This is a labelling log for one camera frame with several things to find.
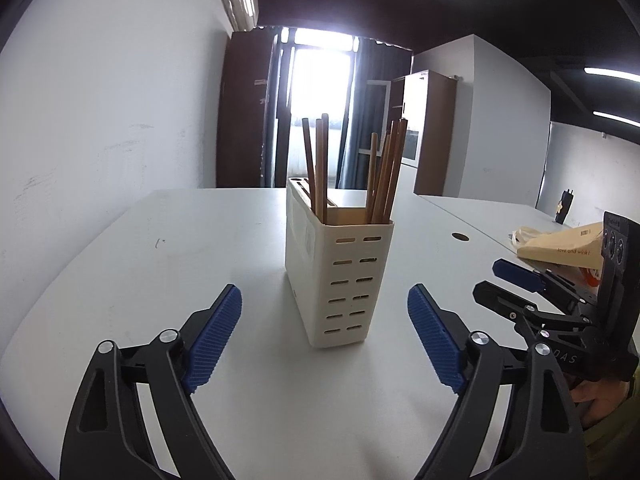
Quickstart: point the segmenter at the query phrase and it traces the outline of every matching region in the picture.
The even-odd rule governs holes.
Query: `human hand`
[[[583,381],[570,393],[574,402],[593,401],[581,420],[582,426],[589,428],[624,402],[629,393],[629,383],[617,379],[601,379],[596,383]]]

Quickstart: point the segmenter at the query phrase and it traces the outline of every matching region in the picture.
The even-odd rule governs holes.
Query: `tabletop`
[[[475,227],[513,253],[516,248],[511,243],[510,235],[520,227],[531,227],[542,233],[557,233],[568,229],[530,205],[448,196],[421,197]]]
[[[330,198],[357,205],[364,192],[335,191]],[[242,291],[242,316],[193,402],[239,480],[416,475],[456,396],[438,381],[406,312],[415,283],[424,283],[470,330],[518,348],[524,340],[513,324],[474,303],[475,283],[494,280],[553,310],[493,277],[494,260],[518,261],[510,250],[441,207],[399,193],[369,336],[313,349],[284,269],[285,201],[284,189],[154,192],[51,283],[2,357],[0,395],[55,477],[68,414],[96,345],[106,338],[121,347],[146,344],[208,308],[227,283]],[[470,239],[457,240],[453,232]],[[508,400],[500,390],[477,471],[490,464],[500,435]],[[175,474],[148,386],[140,392],[158,462]]]

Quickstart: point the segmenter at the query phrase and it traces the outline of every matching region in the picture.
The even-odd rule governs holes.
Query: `blue curtain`
[[[412,52],[398,46],[377,43],[375,40],[360,40],[356,53],[355,76],[353,84],[353,108],[350,135],[344,150],[340,182],[342,189],[365,189],[369,164],[367,155],[358,156],[359,148],[369,148],[372,129],[371,118],[374,108],[380,103],[365,99],[368,80],[391,81],[411,70]]]

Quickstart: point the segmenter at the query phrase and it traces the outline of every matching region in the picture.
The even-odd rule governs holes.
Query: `utensil holder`
[[[285,268],[315,348],[363,341],[369,333],[394,225],[363,224],[365,218],[363,207],[328,201],[322,224],[306,179],[287,183]]]

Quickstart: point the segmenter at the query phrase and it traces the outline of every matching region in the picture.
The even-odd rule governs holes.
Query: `person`
[[[570,393],[574,402],[591,402],[580,420],[590,478],[640,478],[640,367],[628,383],[582,381]]]

